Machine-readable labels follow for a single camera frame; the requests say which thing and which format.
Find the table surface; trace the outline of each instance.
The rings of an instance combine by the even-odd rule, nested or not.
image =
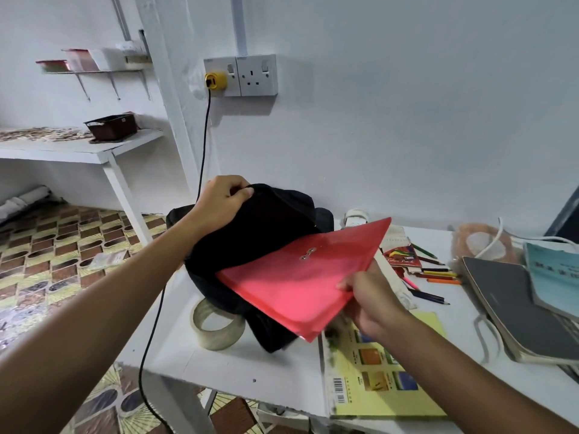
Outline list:
[[[452,233],[441,230],[405,227],[412,242],[437,255],[443,262],[451,258]],[[416,299],[419,309],[437,313],[448,339],[460,350],[480,362],[483,347],[474,320],[479,315],[467,288],[431,284],[414,278],[425,291],[441,295],[449,306]],[[324,391],[318,342],[297,339],[286,349],[266,353],[248,326],[241,339],[219,352],[199,347],[189,324],[189,314],[203,297],[184,268],[167,285],[163,309],[145,368],[153,373],[203,385],[229,394],[294,408],[325,417]],[[158,301],[136,329],[118,360],[139,366],[158,308]],[[556,366],[521,364],[498,352],[498,344],[485,325],[481,334],[490,351],[489,372],[579,425],[579,385]],[[459,432],[450,421],[343,420],[340,424],[370,432],[422,433]]]
[[[15,139],[0,142],[0,159],[45,160],[103,164],[109,155],[120,155],[163,136],[162,130],[139,130],[119,143],[89,143],[83,140],[44,142]]]

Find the person's left hand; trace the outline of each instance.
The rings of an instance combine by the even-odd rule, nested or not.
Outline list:
[[[207,183],[199,201],[183,221],[190,222],[204,236],[219,230],[234,219],[242,204],[253,195],[249,185],[239,175],[216,176]]]

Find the person's left arm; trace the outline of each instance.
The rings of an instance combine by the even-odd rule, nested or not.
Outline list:
[[[211,180],[177,224],[3,353],[2,430],[60,432],[193,245],[231,222],[250,198],[248,185],[236,175]],[[232,189],[242,190],[231,195]]]

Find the hand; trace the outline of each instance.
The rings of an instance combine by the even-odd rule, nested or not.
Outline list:
[[[239,175],[216,176],[205,189],[185,219],[203,235],[219,230],[229,224],[252,195],[254,190],[245,178]]]
[[[384,340],[389,324],[409,315],[390,289],[375,260],[372,260],[367,271],[351,274],[339,282],[337,288],[353,291],[354,298],[346,306],[345,312],[363,334],[377,341]]]

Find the brown basket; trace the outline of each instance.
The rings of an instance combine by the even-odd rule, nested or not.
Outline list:
[[[135,116],[129,113],[85,121],[84,124],[99,142],[121,142],[137,133]]]

